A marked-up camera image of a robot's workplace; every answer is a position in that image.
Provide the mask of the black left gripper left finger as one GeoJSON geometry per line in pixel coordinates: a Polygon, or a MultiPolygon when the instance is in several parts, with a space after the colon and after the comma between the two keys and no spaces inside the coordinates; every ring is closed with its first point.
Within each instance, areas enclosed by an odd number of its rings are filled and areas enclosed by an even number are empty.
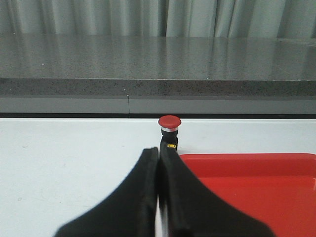
{"type": "Polygon", "coordinates": [[[158,149],[144,149],[122,183],[102,202],[58,229],[57,237],[153,237],[158,149]]]}

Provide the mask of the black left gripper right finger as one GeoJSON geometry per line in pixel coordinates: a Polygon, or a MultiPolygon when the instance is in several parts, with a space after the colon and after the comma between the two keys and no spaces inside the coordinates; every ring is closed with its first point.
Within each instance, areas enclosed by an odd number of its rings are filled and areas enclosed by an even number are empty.
{"type": "Polygon", "coordinates": [[[160,213],[166,237],[274,236],[209,190],[167,144],[160,145],[160,213]]]}

